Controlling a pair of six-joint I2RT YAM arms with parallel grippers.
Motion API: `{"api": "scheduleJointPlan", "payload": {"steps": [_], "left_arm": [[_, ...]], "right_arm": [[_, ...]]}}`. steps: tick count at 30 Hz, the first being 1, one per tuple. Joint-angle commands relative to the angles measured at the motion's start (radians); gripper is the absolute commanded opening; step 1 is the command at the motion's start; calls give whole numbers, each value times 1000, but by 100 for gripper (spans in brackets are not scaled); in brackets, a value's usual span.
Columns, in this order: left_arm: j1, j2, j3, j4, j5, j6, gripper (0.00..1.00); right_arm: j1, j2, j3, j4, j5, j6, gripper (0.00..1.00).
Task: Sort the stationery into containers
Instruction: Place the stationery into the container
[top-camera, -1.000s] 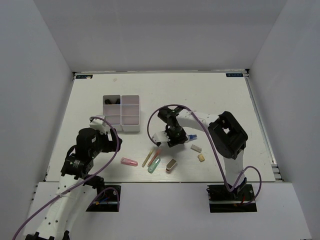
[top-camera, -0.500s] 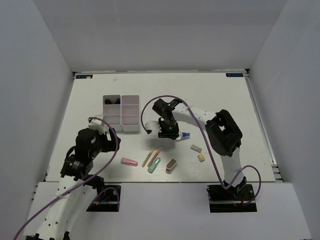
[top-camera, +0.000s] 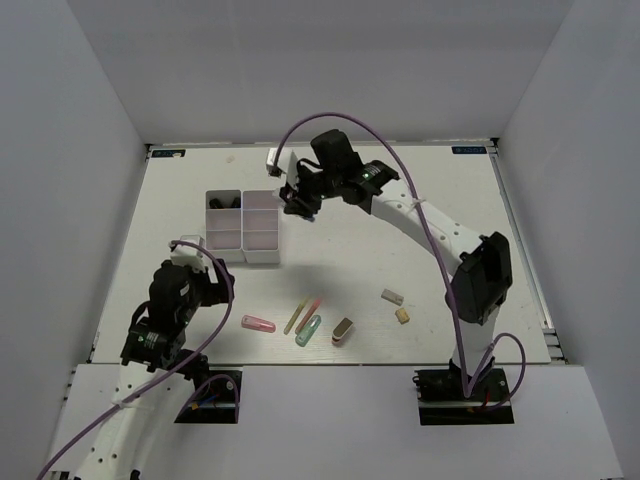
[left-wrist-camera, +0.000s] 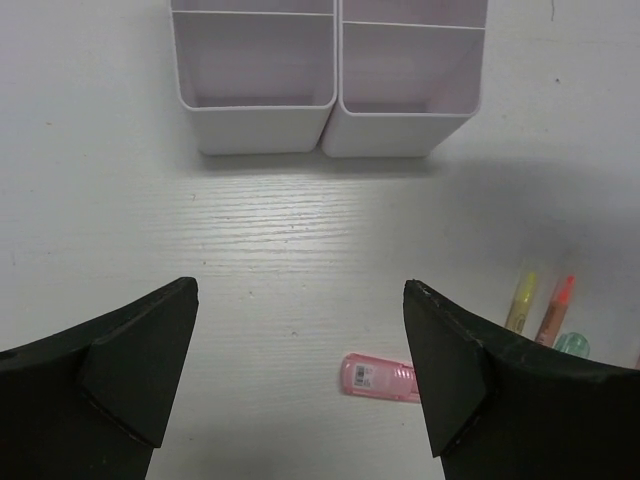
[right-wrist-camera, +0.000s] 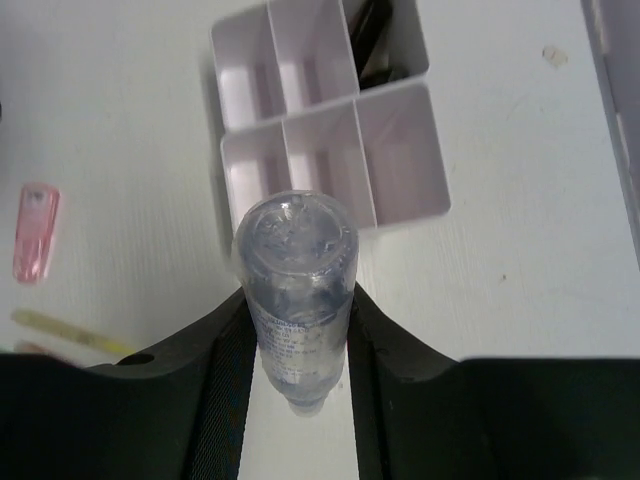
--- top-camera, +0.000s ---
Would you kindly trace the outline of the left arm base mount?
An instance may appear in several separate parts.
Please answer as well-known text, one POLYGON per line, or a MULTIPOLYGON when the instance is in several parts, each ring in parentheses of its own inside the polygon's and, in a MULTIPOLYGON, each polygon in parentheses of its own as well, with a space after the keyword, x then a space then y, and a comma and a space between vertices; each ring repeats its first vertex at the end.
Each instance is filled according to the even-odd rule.
POLYGON ((233 425, 238 423, 243 380, 241 368, 212 368, 204 387, 180 410, 177 424, 233 425))

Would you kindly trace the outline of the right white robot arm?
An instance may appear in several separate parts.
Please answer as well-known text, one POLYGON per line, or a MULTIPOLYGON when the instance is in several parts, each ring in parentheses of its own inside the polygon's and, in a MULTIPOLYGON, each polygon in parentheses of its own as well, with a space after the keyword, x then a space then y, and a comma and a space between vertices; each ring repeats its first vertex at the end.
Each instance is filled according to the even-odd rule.
POLYGON ((311 142, 316 159, 289 148, 269 151, 266 168, 284 177, 278 196, 287 215, 314 220, 324 201, 338 198, 395 227, 436 260, 454 323, 451 384, 472 399, 488 385, 498 312, 513 283, 510 245, 504 235, 482 235, 460 225, 417 195, 404 165, 364 162, 346 134, 327 131, 311 142))

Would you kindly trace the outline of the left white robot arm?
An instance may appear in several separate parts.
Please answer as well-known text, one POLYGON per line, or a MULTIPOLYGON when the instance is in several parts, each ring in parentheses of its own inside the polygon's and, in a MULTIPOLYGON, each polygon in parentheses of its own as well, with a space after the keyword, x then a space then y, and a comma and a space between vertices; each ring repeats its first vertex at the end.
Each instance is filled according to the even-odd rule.
POLYGON ((148 298, 134 312, 121 352, 112 408, 74 476, 141 479, 160 434, 180 414, 185 396, 199 399, 212 373, 202 352, 185 348, 186 329, 200 308, 230 305, 235 279, 225 262, 201 257, 164 261, 148 298))

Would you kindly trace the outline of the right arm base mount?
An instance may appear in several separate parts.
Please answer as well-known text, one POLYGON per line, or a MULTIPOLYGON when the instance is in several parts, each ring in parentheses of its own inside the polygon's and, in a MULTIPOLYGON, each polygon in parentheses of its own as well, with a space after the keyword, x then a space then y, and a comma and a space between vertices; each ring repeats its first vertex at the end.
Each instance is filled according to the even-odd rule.
POLYGON ((449 369, 416 370, 421 426, 511 425, 515 423, 505 372, 492 369, 465 398, 461 381, 449 369))

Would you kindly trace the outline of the green black highlighter marker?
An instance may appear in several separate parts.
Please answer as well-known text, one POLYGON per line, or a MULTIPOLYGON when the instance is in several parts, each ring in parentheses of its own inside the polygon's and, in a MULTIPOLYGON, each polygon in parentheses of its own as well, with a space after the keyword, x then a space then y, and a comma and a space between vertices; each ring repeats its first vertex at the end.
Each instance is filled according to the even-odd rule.
POLYGON ((212 210, 240 209, 241 198, 239 196, 233 197, 232 199, 213 197, 209 200, 208 206, 212 210))

